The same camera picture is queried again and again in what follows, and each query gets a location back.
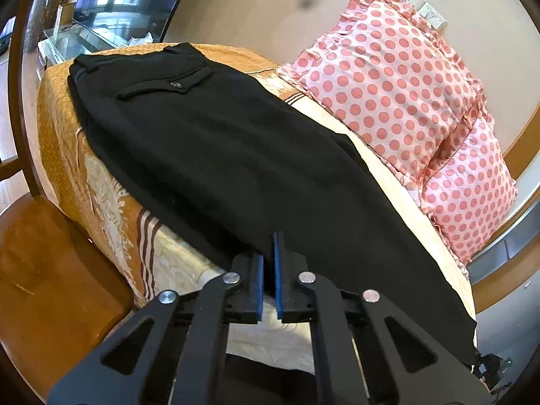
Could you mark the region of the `small pink polka-dot pillow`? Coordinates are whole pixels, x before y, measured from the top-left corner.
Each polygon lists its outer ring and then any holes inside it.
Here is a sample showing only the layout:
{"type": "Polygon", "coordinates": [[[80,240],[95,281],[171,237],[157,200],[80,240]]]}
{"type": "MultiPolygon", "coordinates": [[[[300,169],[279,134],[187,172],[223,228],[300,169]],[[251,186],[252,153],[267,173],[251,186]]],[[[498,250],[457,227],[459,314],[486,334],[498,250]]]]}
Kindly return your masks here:
{"type": "Polygon", "coordinates": [[[508,215],[517,187],[486,107],[474,108],[441,143],[425,171],[420,209],[463,268],[508,215]]]}

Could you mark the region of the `white wall socket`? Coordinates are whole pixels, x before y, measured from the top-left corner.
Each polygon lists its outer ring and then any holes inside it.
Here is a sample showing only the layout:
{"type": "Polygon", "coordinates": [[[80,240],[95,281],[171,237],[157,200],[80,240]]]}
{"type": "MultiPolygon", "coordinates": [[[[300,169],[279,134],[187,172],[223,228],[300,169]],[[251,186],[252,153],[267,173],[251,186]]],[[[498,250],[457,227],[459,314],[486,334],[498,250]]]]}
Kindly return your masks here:
{"type": "Polygon", "coordinates": [[[411,4],[415,11],[427,21],[433,29],[436,31],[442,31],[446,25],[447,21],[440,15],[439,12],[428,3],[426,0],[404,0],[405,2],[411,4]]]}

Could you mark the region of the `wooden chair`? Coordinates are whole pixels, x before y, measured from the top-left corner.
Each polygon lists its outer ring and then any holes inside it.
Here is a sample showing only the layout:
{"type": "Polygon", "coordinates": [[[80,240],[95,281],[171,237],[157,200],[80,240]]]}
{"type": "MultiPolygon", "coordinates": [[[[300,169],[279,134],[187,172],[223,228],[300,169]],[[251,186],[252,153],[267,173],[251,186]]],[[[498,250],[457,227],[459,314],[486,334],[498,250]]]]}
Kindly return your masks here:
{"type": "Polygon", "coordinates": [[[1,214],[1,402],[43,404],[51,388],[131,311],[126,280],[49,201],[36,173],[24,117],[24,35],[33,0],[16,17],[7,100],[16,155],[1,178],[22,173],[29,191],[1,214]]]}

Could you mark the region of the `large pink polka-dot pillow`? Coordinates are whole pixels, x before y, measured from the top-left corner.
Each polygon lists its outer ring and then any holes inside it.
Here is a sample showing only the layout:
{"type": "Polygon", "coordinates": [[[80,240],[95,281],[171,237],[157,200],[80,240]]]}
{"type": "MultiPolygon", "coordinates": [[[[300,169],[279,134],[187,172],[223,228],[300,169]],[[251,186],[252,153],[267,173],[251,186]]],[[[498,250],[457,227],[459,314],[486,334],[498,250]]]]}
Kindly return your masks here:
{"type": "Polygon", "coordinates": [[[278,75],[418,184],[440,145],[483,107],[481,82],[405,0],[350,0],[278,75]]]}

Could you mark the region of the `black pants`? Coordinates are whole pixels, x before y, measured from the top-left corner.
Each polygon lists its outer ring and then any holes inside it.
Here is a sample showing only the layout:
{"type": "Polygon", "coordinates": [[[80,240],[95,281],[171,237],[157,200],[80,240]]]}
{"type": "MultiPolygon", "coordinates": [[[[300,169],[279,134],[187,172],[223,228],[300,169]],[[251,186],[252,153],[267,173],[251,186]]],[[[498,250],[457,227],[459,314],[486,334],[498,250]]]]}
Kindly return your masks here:
{"type": "Polygon", "coordinates": [[[275,233],[338,288],[380,291],[465,365],[475,321],[351,139],[183,43],[80,55],[68,84],[90,148],[145,209],[223,269],[275,233]]]}

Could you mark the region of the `glass tv stand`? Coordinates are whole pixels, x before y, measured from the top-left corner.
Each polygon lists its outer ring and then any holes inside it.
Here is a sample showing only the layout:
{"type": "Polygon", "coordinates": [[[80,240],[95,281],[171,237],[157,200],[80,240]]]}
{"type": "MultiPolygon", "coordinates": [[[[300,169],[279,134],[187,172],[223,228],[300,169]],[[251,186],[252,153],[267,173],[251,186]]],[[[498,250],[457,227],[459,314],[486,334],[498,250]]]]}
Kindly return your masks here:
{"type": "Polygon", "coordinates": [[[43,31],[44,39],[37,43],[37,58],[43,68],[58,65],[81,54],[91,54],[103,50],[152,44],[150,32],[144,37],[125,40],[106,28],[96,31],[81,24],[53,27],[43,31]]]}

